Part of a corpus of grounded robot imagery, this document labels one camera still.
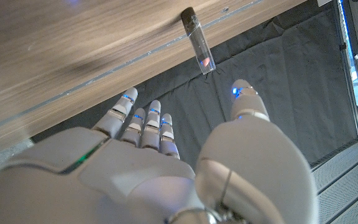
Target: dark gray backdrop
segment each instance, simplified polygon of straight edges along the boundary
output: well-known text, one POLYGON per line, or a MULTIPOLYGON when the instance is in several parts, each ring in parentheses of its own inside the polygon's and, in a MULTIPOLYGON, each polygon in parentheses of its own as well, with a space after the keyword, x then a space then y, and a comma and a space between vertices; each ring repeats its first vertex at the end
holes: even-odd
MULTIPOLYGON (((231 85, 247 80, 270 119, 310 164, 357 137, 331 5, 307 1, 211 49, 216 70, 202 75, 194 58, 136 86, 134 108, 154 99, 173 117, 181 158, 192 167, 214 127, 230 118, 231 85)), ((36 136, 74 126, 92 127, 120 96, 36 136)))

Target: test tube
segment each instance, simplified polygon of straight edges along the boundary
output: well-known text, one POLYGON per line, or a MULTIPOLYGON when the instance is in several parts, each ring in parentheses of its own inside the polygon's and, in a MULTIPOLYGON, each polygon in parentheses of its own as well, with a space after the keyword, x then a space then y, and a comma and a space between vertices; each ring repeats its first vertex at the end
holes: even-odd
POLYGON ((201 24, 192 7, 188 7, 181 14, 181 21, 185 26, 186 34, 189 37, 196 53, 196 59, 203 74, 215 70, 215 62, 211 51, 206 43, 201 24))

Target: white robotic hand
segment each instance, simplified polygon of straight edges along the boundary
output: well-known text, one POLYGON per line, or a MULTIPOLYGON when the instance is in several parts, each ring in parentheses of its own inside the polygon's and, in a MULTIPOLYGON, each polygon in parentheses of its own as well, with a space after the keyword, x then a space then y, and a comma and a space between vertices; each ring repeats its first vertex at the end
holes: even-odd
POLYGON ((130 88, 92 130, 62 131, 1 168, 0 223, 314 223, 307 162, 247 82, 233 94, 232 121, 211 133, 195 175, 158 101, 118 138, 130 88))

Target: wooden table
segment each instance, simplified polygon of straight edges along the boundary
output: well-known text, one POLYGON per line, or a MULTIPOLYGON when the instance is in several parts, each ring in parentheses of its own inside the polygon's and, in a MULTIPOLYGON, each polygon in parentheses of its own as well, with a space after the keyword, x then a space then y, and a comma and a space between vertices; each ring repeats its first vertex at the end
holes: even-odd
POLYGON ((0 0, 0 150, 194 57, 189 6, 213 47, 303 1, 0 0))

